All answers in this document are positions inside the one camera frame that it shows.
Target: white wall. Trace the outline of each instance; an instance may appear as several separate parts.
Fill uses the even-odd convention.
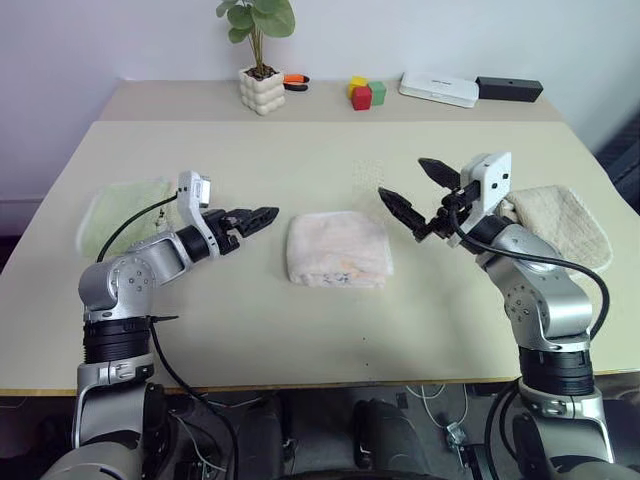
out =
[[[215,0],[0,2],[0,203],[44,195],[118,78],[231,78]],[[539,79],[596,150],[640,104],[638,0],[293,0],[267,60],[314,79],[417,68]],[[20,231],[7,205],[0,234]]]

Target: beige table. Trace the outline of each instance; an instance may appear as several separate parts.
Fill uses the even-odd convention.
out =
[[[425,215],[443,190],[419,156],[461,168],[478,152],[513,152],[515,189],[559,183],[600,220],[615,260],[604,273],[612,309],[594,342],[599,373],[640,369],[637,215],[559,121],[185,122],[100,121],[87,133],[0,276],[2,394],[73,394],[82,361],[77,282],[87,261],[74,236],[102,185],[213,180],[213,206],[275,205],[277,221],[241,249],[200,262],[159,291],[158,327],[172,364],[196,386],[488,381],[519,373],[499,292],[462,249],[422,244],[384,210],[378,184]],[[363,210],[388,229],[395,275],[383,290],[310,289],[286,278],[289,220],[305,212]],[[599,305],[597,290],[582,280]],[[172,385],[158,364],[155,378]]]

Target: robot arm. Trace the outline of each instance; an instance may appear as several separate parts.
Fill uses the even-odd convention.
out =
[[[592,307],[587,295],[561,266],[497,253],[561,260],[551,245],[524,227],[493,215],[510,190],[511,154],[479,155],[461,174],[437,160],[421,159],[420,164],[430,178],[452,190],[431,221],[397,193],[383,188],[379,193],[417,241],[435,233],[452,247],[462,244],[501,291],[519,347],[518,393],[527,409],[513,425],[521,473],[561,478],[583,463],[612,463],[602,395],[594,386],[589,358]]]
[[[239,248],[232,230],[248,237],[278,214],[272,207],[201,213],[209,195],[207,178],[183,172],[177,202],[186,226],[137,242],[82,274],[85,362],[78,367],[74,450],[43,478],[154,477],[168,450],[163,388],[147,382],[154,373],[149,350],[149,325],[158,320],[152,317],[154,292],[199,260]]]

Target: potted plant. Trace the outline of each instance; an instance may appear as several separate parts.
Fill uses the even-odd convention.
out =
[[[263,39],[288,37],[296,25],[289,0],[223,0],[216,8],[218,18],[227,15],[229,40],[249,39],[255,66],[240,70],[242,103],[260,115],[284,105],[284,74],[263,61]]]

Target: light green towel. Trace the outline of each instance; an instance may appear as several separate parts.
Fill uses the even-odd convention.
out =
[[[107,239],[129,217],[172,193],[171,183],[163,179],[104,187],[91,202],[78,229],[78,251],[95,260]],[[167,230],[172,210],[164,205],[137,219],[111,244],[107,257],[122,254],[132,243]]]

